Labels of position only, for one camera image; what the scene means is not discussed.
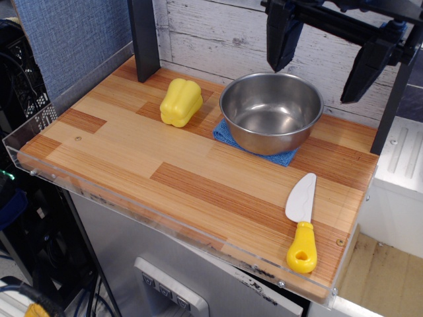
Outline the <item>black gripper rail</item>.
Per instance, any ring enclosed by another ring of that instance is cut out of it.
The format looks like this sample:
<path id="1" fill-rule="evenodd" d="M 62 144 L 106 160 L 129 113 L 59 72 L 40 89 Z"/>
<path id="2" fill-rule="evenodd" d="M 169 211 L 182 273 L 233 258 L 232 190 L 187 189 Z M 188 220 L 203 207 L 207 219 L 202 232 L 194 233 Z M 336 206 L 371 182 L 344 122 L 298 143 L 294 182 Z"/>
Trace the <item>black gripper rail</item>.
<path id="1" fill-rule="evenodd" d="M 410 64 L 422 36 L 422 7 L 412 1 L 333 1 L 330 9 L 324 1 L 262 1 L 267 14 L 267 62 L 275 73 L 287 66 L 295 50 L 303 25 L 328 32 L 355 45 L 359 50 L 344 86 L 340 101 L 358 102 L 384 68 L 397 63 Z M 379 28 L 346 14 L 358 10 L 389 17 Z M 382 38 L 391 26 L 397 35 Z"/>

